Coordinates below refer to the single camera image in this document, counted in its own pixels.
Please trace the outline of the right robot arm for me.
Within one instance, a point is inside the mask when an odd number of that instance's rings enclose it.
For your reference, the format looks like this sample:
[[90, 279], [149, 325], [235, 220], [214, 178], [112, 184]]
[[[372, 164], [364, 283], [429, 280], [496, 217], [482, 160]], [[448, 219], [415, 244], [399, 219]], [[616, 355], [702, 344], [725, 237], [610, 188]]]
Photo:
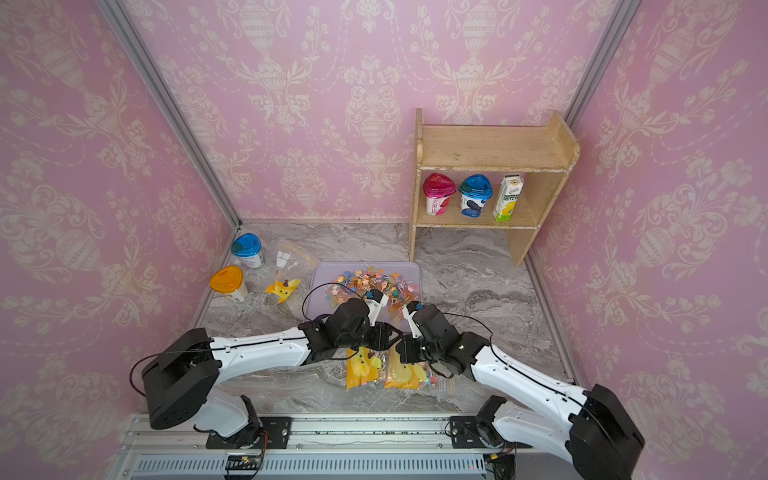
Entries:
[[498, 391], [478, 414], [488, 443], [523, 443], [569, 462], [584, 479], [629, 479], [645, 439], [609, 388], [571, 385], [496, 348], [491, 339], [460, 332], [433, 304], [402, 309], [409, 333], [397, 350], [404, 363], [443, 365]]

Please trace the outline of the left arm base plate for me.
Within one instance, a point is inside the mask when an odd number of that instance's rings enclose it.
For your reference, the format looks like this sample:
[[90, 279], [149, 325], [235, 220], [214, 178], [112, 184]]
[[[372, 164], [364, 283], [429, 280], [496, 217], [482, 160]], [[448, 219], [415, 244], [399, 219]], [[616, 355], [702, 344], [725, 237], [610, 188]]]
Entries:
[[291, 436], [293, 419], [289, 416], [261, 417], [261, 426], [252, 433], [238, 434], [234, 437], [223, 439], [218, 434], [208, 435], [205, 447], [208, 450], [285, 450]]

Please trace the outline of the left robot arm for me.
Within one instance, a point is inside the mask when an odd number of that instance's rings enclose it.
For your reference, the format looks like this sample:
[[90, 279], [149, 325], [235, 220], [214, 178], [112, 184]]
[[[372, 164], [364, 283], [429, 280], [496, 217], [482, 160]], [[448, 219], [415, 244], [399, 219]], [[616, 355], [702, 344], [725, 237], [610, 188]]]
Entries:
[[221, 384], [273, 368], [339, 360], [339, 351], [386, 351], [401, 339], [379, 313], [388, 298], [353, 298], [332, 314], [287, 330], [243, 338], [212, 337], [203, 328], [183, 334], [141, 373], [150, 426], [167, 430], [190, 422], [229, 448], [265, 442], [267, 433], [249, 397]]

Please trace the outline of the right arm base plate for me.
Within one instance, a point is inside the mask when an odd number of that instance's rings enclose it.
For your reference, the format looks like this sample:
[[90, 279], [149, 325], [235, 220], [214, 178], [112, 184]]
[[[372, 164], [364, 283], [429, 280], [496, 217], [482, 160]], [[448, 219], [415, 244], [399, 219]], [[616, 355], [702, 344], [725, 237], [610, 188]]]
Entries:
[[474, 416], [451, 416], [443, 433], [450, 439], [454, 449], [486, 449], [501, 453], [532, 449], [528, 444], [510, 442], [492, 434]]

